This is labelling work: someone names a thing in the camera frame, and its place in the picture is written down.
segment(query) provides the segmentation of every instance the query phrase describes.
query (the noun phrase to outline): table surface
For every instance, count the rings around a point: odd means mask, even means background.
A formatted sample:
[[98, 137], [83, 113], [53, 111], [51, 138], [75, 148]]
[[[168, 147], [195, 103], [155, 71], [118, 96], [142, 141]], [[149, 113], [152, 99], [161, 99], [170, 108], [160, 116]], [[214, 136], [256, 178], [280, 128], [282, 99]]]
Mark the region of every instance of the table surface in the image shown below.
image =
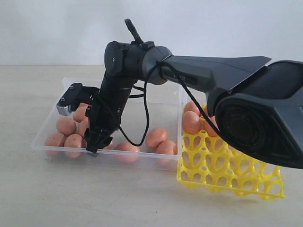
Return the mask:
[[188, 189], [171, 171], [49, 162], [33, 151], [62, 78], [99, 79], [103, 72], [103, 66], [0, 66], [1, 227], [301, 225], [302, 170], [281, 168], [285, 198], [262, 201]]

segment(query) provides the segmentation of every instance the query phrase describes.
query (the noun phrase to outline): transparent plastic container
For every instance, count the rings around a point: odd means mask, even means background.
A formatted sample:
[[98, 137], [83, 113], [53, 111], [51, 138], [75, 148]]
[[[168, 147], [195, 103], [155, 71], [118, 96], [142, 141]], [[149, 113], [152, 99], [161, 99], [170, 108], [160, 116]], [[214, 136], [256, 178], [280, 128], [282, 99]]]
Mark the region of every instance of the transparent plastic container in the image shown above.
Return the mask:
[[[100, 87], [102, 79], [74, 79], [64, 78], [63, 91], [58, 96], [57, 101], [64, 94], [66, 89], [73, 83], [82, 83], [84, 86]], [[137, 86], [143, 87], [142, 82], [138, 82]], [[134, 90], [131, 94], [139, 94], [140, 91]], [[54, 103], [49, 115], [43, 123], [41, 129], [37, 133], [36, 137], [32, 142], [32, 149], [40, 151], [57, 150], [60, 151], [59, 157], [56, 159], [66, 160], [65, 152], [81, 152], [80, 159], [88, 155], [92, 155], [85, 148], [66, 148], [66, 147], [48, 147], [45, 146], [46, 139], [53, 133], [57, 132], [56, 122], [61, 117], [56, 109], [56, 103]], [[98, 155], [94, 157], [94, 162], [102, 165], [124, 165], [124, 166], [136, 166], [141, 168], [153, 168], [153, 169], [166, 169], [176, 170], [178, 159], [182, 154], [182, 110], [186, 104], [187, 94], [183, 90], [182, 86], [167, 82], [163, 85], [152, 85], [147, 86], [147, 105], [150, 115], [150, 126], [149, 130], [161, 126], [164, 127], [169, 134], [169, 140], [176, 143], [178, 147], [177, 155], [164, 155], [156, 154], [156, 149], [151, 149], [145, 145], [140, 147], [140, 153], [138, 159], [132, 163], [123, 163], [117, 160], [116, 155], [134, 155], [133, 152], [129, 151], [118, 151], [114, 150], [115, 146], [123, 141], [126, 141], [125, 137], [120, 131], [116, 131], [113, 136], [113, 146], [111, 150], [98, 150]], [[143, 105], [143, 98], [129, 99], [125, 106], [125, 110], [121, 118], [121, 126], [124, 129], [128, 137], [135, 143], [139, 143], [142, 139], [145, 126], [146, 126], [146, 115]], [[168, 159], [169, 163], [165, 166], [160, 165], [159, 158]]]

